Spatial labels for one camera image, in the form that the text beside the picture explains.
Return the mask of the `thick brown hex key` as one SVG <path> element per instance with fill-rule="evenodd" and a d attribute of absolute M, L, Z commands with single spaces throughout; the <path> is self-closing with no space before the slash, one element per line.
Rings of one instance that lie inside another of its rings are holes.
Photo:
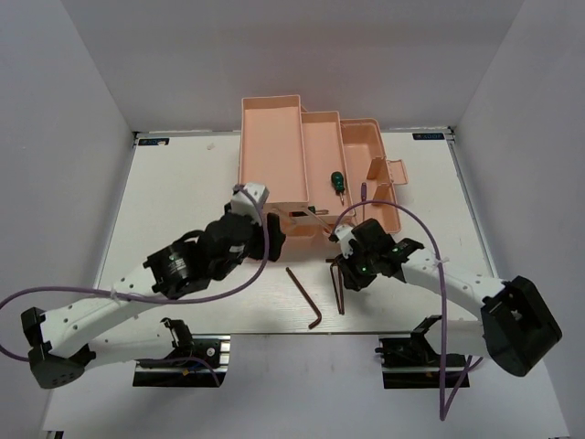
<path fill-rule="evenodd" d="M 343 275 L 335 259 L 327 258 L 325 262 L 329 264 L 329 273 L 334 289 L 337 312 L 343 316 L 345 314 Z"/>

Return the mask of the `blue red handled screwdriver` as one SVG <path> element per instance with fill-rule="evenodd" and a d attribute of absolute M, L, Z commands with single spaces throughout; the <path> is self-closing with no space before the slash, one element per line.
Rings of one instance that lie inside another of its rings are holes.
<path fill-rule="evenodd" d="M 363 203 L 361 205 L 361 209 L 362 209 L 362 222 L 364 222 L 366 220 L 366 204 L 364 202 L 367 200 L 367 182 L 366 181 L 361 183 L 360 197 L 361 197 L 361 202 Z"/>

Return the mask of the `green stubby screwdriver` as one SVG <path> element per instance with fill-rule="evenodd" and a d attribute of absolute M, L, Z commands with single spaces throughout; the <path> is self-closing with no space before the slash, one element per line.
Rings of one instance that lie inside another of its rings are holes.
<path fill-rule="evenodd" d="M 341 171 L 334 171 L 330 176 L 330 182 L 342 205 L 345 205 L 346 180 Z"/>

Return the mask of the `pink plastic toolbox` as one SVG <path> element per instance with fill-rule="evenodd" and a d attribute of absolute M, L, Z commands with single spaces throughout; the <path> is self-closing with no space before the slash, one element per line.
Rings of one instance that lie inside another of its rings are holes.
<path fill-rule="evenodd" d="M 337 219 L 361 222 L 364 181 L 366 220 L 377 220 L 389 233 L 400 232 L 395 188 L 407 184 L 408 175 L 402 161 L 388 159 L 377 120 L 308 112 L 298 95 L 247 97 L 241 110 L 239 182 L 269 189 L 264 210 L 279 216 L 288 244 L 315 243 Z M 330 182 L 334 171 L 346 180 L 345 205 Z M 289 216 L 308 206 L 329 214 Z"/>

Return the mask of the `long brown hex key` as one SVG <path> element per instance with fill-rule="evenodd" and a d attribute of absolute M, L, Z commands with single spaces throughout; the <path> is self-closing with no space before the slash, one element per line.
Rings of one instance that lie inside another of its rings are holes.
<path fill-rule="evenodd" d="M 314 312 L 315 319 L 308 325 L 308 329 L 313 330 L 320 325 L 320 323 L 322 322 L 323 315 L 318 306 L 316 305 L 316 303 L 314 302 L 314 300 L 312 299 L 312 297 L 307 293 L 306 289 L 303 287 L 297 276 L 293 273 L 293 270 L 290 267 L 286 267 L 285 271 L 292 280 L 292 282 L 294 283 L 294 285 L 296 286 L 296 288 L 298 289 L 298 291 L 301 293 L 305 302 L 310 306 L 310 308 Z"/>

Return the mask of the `black green slim screwdriver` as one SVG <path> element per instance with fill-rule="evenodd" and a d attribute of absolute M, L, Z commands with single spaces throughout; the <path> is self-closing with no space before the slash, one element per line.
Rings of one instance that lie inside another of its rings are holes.
<path fill-rule="evenodd" d="M 315 206 L 308 206 L 307 210 L 303 210 L 303 211 L 293 211 L 289 213 L 289 216 L 292 218 L 300 218 L 300 217 L 306 217 L 306 216 L 310 216 L 310 215 L 314 215 L 314 216 L 326 216 L 329 214 L 329 210 L 328 209 L 317 209 Z"/>

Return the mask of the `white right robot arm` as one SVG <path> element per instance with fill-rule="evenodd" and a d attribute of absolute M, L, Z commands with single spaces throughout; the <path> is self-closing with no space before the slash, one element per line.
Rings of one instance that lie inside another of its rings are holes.
<path fill-rule="evenodd" d="M 562 331 L 534 283 L 485 277 L 450 262 L 440 262 L 422 243 L 395 241 L 374 219 L 335 229 L 341 249 L 336 262 L 346 289 L 360 291 L 379 276 L 395 278 L 444 295 L 474 316 L 423 320 L 409 334 L 409 351 L 421 363 L 436 363 L 446 353 L 493 360 L 507 373 L 524 377 L 562 339 Z"/>

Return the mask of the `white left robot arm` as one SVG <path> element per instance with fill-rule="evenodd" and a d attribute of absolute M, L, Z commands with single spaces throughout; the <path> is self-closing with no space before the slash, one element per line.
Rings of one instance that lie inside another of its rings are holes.
<path fill-rule="evenodd" d="M 93 293 L 50 311 L 28 309 L 21 323 L 33 376 L 41 388 L 52 390 L 89 369 L 128 360 L 147 368 L 213 370 L 218 361 L 180 319 L 164 317 L 149 330 L 128 335 L 115 328 L 151 308 L 207 289 L 247 258 L 277 261 L 285 240 L 275 213 L 267 214 L 262 225 L 249 216 L 226 213 L 148 256 L 106 295 Z"/>

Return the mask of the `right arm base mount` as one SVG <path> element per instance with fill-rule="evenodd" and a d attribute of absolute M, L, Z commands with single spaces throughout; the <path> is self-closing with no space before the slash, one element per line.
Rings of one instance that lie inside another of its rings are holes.
<path fill-rule="evenodd" d="M 381 361 L 385 390 L 440 387 L 440 355 L 410 336 L 380 337 L 375 354 Z"/>

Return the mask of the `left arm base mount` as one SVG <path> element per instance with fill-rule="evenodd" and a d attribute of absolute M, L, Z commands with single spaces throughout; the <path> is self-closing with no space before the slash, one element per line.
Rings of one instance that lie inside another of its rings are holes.
<path fill-rule="evenodd" d="M 135 388 L 216 389 L 229 367 L 230 336 L 193 336 L 190 348 L 175 348 L 162 362 L 138 362 Z"/>

